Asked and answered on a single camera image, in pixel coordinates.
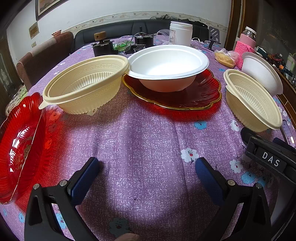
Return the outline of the bag of yellow food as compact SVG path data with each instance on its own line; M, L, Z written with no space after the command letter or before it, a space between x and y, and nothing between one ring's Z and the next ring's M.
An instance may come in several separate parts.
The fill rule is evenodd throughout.
M214 55L216 61L228 68L234 68L239 59L239 54L237 52L227 51L225 48L215 50Z

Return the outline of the framed horse painting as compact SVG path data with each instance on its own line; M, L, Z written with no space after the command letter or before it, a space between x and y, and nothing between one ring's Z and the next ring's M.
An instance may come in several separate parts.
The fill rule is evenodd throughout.
M35 0L36 20L40 20L53 9L65 3L67 0Z

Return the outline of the red plate at table edge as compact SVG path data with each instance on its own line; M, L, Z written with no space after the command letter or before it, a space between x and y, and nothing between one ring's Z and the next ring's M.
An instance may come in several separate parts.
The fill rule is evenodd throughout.
M38 92L26 96L1 125L1 204L22 197L41 167L46 127L42 102Z

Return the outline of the black leather sofa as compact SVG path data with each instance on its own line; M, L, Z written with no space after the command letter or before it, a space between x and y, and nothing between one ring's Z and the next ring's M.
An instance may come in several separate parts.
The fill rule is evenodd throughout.
M121 21L87 28L79 31L75 35L74 42L72 44L72 51L74 52L87 44L93 43L95 41L95 33L105 31L108 39L119 38L122 36L132 36L140 30L147 34L154 34L159 30L169 29L170 23L171 20L146 19Z

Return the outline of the pink sleeved thermos bottle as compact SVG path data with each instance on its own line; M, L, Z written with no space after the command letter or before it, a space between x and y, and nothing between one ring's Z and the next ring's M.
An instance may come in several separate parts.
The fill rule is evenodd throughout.
M242 55L245 52L254 53L256 45L256 32L250 27L245 27L245 30L241 33L238 41L236 42L234 51L238 53L238 61L236 66L241 70L243 65Z

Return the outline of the white plastic jar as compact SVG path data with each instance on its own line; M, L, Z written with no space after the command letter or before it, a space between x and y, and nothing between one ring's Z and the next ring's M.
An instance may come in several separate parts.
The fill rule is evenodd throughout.
M191 46L193 25L182 22L170 23L169 41L174 45Z

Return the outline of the black grinder with wooden knob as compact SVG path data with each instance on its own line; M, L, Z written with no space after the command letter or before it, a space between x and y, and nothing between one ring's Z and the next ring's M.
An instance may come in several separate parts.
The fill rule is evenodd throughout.
M111 55L114 53L112 42L107 39L106 32L98 32L94 34L95 43L92 44L94 56Z

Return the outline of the purple floral tablecloth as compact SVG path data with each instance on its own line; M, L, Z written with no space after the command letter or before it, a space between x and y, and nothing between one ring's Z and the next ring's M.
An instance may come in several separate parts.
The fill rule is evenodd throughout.
M224 98L209 109L175 111L121 85L93 115L46 108L46 166L33 183L54 186L96 157L103 169L77 209L99 240L124 232L196 240L217 211L195 173L196 158L240 185L261 183L275 206L279 180L244 157L241 129Z

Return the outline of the red plate with sticker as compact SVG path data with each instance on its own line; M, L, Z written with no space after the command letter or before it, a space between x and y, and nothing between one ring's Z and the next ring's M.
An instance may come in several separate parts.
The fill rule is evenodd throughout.
M178 92L150 90L128 75L122 77L122 82L137 98L165 109L204 110L222 99L221 83L209 69L198 74L190 86Z

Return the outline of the cream plastic bowl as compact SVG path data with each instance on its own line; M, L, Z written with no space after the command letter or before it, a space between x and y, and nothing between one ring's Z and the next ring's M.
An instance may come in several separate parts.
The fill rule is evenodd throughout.
M280 129L280 110L261 84L236 69L226 70L223 78L226 82L227 104L245 127L254 132L263 132L268 128Z
M43 90L39 109L58 105L69 114L93 115L118 93L128 59L105 55L76 63L57 74Z

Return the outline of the white foam bowl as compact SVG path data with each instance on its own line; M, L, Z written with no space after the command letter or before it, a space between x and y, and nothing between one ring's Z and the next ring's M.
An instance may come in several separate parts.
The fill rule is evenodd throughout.
M132 54L128 61L126 74L157 92L182 91L209 66L204 53L182 45L149 47Z
M263 58L251 52L242 55L241 71L260 83L271 96L283 93L283 85L274 68Z

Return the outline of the green snack packet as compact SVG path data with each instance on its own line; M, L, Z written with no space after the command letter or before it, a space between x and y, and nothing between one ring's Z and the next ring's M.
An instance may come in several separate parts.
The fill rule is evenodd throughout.
M123 40L119 42L112 42L114 50L117 50L119 52L124 52L126 48L128 48L130 45L133 45L134 42L131 40Z

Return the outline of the patterned cushion seat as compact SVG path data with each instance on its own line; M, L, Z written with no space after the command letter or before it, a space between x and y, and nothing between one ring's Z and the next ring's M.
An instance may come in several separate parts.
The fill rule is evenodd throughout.
M11 110L16 107L28 94L25 85L21 85L12 100L8 103L5 109L5 115L8 116Z

